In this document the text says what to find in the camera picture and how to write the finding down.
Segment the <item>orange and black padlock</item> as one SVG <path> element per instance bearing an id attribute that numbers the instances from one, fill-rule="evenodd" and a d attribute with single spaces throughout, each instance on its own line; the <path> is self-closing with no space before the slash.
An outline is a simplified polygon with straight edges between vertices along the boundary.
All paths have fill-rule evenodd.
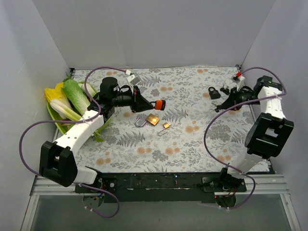
<path id="1" fill-rule="evenodd" d="M 164 111 L 165 106 L 166 106 L 166 101 L 165 100 L 157 100 L 157 101 L 151 102 L 151 104 L 154 104 L 155 110 Z"/>

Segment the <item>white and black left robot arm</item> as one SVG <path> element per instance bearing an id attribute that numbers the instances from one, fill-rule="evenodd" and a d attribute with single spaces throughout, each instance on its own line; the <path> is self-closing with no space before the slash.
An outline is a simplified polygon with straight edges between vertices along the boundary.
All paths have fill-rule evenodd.
<path id="1" fill-rule="evenodd" d="M 98 171 L 90 167 L 79 167 L 75 154 L 90 136 L 111 117 L 115 107 L 128 106 L 132 112 L 143 112 L 152 109 L 162 110 L 163 101 L 149 102 L 142 95 L 138 86 L 124 85 L 119 87 L 117 79 L 105 77 L 100 84 L 100 91 L 95 100 L 101 106 L 91 103 L 80 123 L 54 142 L 46 141 L 40 152 L 39 174 L 64 187 L 74 183 L 86 184 L 93 193 L 102 188 L 102 180 L 97 177 Z"/>

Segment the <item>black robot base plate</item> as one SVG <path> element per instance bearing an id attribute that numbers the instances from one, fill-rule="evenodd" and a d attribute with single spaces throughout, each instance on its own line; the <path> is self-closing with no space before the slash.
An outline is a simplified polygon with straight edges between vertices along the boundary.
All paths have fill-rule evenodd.
<path id="1" fill-rule="evenodd" d="M 215 193 L 245 192 L 244 180 L 237 185 L 223 181 L 219 173 L 100 173 L 94 187 L 114 194 L 120 202 L 214 203 Z"/>

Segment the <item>black-headed key bunch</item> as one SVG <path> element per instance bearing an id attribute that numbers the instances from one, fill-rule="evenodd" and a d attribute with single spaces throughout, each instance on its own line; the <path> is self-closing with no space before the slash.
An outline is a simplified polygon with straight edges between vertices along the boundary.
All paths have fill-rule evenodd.
<path id="1" fill-rule="evenodd" d="M 228 88 L 228 86 L 225 86 L 225 85 L 223 85 L 223 86 L 220 88 L 220 91 L 223 92 L 223 93 L 226 94 L 226 95 L 229 95 L 229 94 L 230 94 L 230 89 Z"/>

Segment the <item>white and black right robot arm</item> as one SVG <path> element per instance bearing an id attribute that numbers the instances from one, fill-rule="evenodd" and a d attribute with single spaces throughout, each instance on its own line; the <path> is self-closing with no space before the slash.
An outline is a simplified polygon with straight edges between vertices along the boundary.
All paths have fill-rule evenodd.
<path id="1" fill-rule="evenodd" d="M 250 171 L 256 164 L 271 157 L 277 157 L 291 135 L 294 123 L 286 119 L 282 111 L 282 85 L 274 82 L 269 76 L 257 79 L 254 88 L 243 86 L 230 90 L 228 99 L 216 107 L 216 112 L 240 103 L 260 99 L 261 113 L 249 130 L 244 145 L 246 150 L 231 162 L 231 168 L 224 167 L 219 177 L 210 183 L 212 188 L 222 191 L 237 189 L 244 184 L 243 174 Z"/>

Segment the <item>black Kaijing padlock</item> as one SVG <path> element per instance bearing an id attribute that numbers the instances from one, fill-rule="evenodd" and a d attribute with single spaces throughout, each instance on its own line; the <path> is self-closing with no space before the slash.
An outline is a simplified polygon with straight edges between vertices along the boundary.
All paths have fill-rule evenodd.
<path id="1" fill-rule="evenodd" d="M 216 90 L 214 87 L 209 87 L 208 93 L 209 93 L 210 99 L 212 100 L 219 99 L 221 97 L 221 94 L 219 93 L 219 91 Z"/>

